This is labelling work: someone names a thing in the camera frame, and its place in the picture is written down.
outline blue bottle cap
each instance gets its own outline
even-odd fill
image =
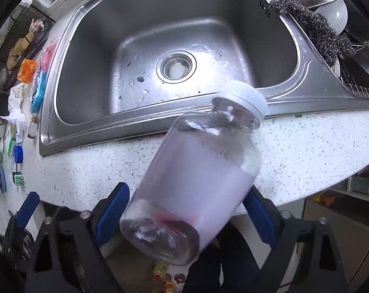
[[[14,158],[16,164],[23,163],[23,149],[20,145],[15,147]]]

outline clear plastic jar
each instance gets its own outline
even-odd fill
[[[211,112],[179,116],[120,220],[123,235],[155,259],[186,264],[211,242],[250,190],[261,160],[250,133],[264,97],[233,81]]]

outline blue gripper pad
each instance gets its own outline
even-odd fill
[[[109,241],[119,219],[125,210],[130,199],[130,190],[127,184],[123,184],[120,191],[115,195],[113,201],[107,207],[101,219],[97,223],[95,232],[95,244],[100,247]]]
[[[39,201],[39,195],[36,192],[30,192],[29,195],[27,195],[22,206],[15,215],[16,226],[19,228],[25,228],[27,226]]]
[[[273,247],[276,243],[275,226],[254,191],[251,189],[242,201],[261,240]]]

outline white speckled countertop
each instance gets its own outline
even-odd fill
[[[61,18],[54,17],[57,23],[48,41],[62,35],[81,1],[68,0],[71,7],[65,3],[58,9]],[[22,110],[29,122],[27,100]],[[113,141],[42,157],[39,140],[26,134],[20,167],[25,186],[17,190],[13,185],[11,161],[5,155],[9,192],[0,198],[18,196],[12,202],[17,210],[25,196],[36,191],[41,200],[55,205],[92,209],[118,182],[126,182],[133,193],[163,138],[164,134]],[[267,119],[252,138],[263,159],[255,185],[263,196],[281,205],[328,188],[369,164],[369,111]],[[244,210],[241,206],[237,213]]]

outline stainless steel sink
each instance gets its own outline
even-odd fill
[[[40,153],[166,131],[241,80],[270,114],[369,108],[340,84],[270,0],[91,0],[75,13],[50,71]]]

